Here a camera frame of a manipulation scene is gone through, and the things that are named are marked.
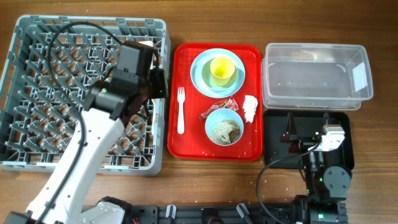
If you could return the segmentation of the small blue food bowl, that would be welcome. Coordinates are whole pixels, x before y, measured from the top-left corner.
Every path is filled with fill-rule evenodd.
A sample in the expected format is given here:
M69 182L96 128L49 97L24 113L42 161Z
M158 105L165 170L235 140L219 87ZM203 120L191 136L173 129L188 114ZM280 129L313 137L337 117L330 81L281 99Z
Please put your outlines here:
M219 146L232 146L244 132L244 123L237 112L221 108L210 113L205 120L205 132L208 138Z

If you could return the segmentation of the light green bowl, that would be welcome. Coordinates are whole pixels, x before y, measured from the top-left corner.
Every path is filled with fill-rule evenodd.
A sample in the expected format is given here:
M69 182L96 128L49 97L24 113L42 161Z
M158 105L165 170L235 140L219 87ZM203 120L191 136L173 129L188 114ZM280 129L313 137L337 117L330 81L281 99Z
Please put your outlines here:
M224 85L224 86L218 86L214 83L213 79L212 79L212 74L210 71L210 63L213 59L210 59L209 61L207 61L202 69L201 75L202 75L202 79L204 81L204 83L208 86L209 89L213 90L213 91L225 91L229 88L232 88L234 86L234 84L236 83L236 80L238 78L238 72L239 70L236 68L235 72L233 74L233 76L231 77L230 81Z

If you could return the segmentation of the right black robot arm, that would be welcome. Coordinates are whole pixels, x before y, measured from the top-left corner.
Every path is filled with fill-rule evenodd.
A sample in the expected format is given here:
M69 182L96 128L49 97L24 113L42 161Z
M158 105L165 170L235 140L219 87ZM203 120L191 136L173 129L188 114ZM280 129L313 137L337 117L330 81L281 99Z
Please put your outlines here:
M301 137L296 130L294 116L287 115L287 130L280 138L289 143L289 151L297 152L302 159L306 195L295 197L289 208L290 223L346 223L345 206L352 173L344 166L332 166L325 159L328 152L337 150L345 140L345 131L332 124L324 114L322 130L312 137Z

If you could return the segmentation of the white plastic fork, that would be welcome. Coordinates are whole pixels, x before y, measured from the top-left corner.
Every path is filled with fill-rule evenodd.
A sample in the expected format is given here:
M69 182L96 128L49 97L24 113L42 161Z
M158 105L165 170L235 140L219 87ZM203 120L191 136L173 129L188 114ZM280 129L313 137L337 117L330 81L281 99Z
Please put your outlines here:
M184 87L178 87L177 101L178 101L177 132L179 134L183 134L185 132L185 121L184 121L184 112L183 112L183 103L185 102Z

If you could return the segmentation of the white plastic spoon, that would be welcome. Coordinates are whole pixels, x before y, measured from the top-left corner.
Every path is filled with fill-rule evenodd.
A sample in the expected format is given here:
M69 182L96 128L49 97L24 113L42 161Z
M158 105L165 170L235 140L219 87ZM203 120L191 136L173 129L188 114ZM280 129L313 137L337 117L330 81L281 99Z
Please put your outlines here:
M153 43L153 41L151 41L151 40L142 40L142 41L139 41L139 43L147 45L147 46L155 49L155 52L152 54L152 62L151 62L150 68L153 69L155 67L158 67L159 66L159 53L158 53L157 47L155 46L155 43Z

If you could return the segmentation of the yellow plastic cup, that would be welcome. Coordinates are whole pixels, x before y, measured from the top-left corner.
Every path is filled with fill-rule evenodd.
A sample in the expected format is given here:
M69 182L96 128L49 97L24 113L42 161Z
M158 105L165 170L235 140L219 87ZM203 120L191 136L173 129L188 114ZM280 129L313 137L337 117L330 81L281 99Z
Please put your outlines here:
M235 72L235 65L228 57L216 57L210 63L210 71L214 83L218 86L226 85Z

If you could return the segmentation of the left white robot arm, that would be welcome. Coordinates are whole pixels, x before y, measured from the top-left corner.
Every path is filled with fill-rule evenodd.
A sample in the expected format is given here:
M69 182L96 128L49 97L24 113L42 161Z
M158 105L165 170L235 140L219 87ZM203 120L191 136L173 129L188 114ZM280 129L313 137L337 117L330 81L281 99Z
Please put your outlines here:
M131 204L112 197L84 211L86 195L111 146L133 115L153 98L166 98L167 77L148 41L124 41L111 80L87 88L75 133L45 187L25 213L6 223L132 223Z

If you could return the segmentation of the light blue plate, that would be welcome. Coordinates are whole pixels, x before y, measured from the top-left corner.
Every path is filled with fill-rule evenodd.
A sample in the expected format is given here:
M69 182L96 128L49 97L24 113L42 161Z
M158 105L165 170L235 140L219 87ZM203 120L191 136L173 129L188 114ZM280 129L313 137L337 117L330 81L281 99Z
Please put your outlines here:
M202 79L202 69L204 64L210 59L216 57L228 57L234 61L236 68L239 70L238 78L236 83L232 88L229 88L225 91L213 91L208 88L208 86L204 83ZM245 67L241 59L234 53L226 49L209 49L202 53L200 53L192 62L190 67L190 78L194 85L194 87L203 95L208 96L210 98L225 98L235 94L239 89L243 86L243 83L246 78Z

